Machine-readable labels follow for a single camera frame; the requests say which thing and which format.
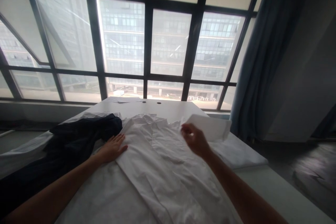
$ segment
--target large window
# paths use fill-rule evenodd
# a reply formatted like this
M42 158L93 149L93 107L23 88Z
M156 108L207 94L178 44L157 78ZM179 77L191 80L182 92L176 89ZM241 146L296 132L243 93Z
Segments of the large window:
M231 110L261 0L0 0L0 99Z

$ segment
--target human hand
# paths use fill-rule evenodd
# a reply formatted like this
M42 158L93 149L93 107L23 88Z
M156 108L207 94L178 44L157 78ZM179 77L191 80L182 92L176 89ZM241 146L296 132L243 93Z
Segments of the human hand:
M128 148L128 146L125 145L120 149L120 145L124 139L124 134L118 134L117 136L111 137L93 157L101 164L116 160L116 158Z
M212 150L205 139L203 132L196 128L193 124L182 124L181 129L182 136L186 141L187 145L196 155L205 159Z

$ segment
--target navy clothing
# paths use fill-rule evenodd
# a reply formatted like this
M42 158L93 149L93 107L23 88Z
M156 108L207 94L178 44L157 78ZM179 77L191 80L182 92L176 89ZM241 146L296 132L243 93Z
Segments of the navy clothing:
M87 160L96 140L107 141L122 128L121 119L110 114L60 124L51 129L54 136L44 148L46 157L0 180L0 219Z

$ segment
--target curtain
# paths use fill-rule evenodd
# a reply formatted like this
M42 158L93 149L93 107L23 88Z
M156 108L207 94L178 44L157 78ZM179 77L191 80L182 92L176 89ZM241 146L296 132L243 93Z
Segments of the curtain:
M258 137L261 110L305 0L262 0L238 77L230 120L242 140Z

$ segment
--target white table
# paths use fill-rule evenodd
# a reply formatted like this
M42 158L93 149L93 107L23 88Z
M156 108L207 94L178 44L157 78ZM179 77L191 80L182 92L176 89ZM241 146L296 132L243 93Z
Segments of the white table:
M123 118L140 113L151 113L157 114L158 117L167 118L168 122L181 120L182 117L187 119L192 114L207 116L192 102L150 99L144 99L144 101L146 103L123 104L102 101L85 112L120 112ZM276 209L288 223L335 223L269 166L243 168L235 170L235 172Z

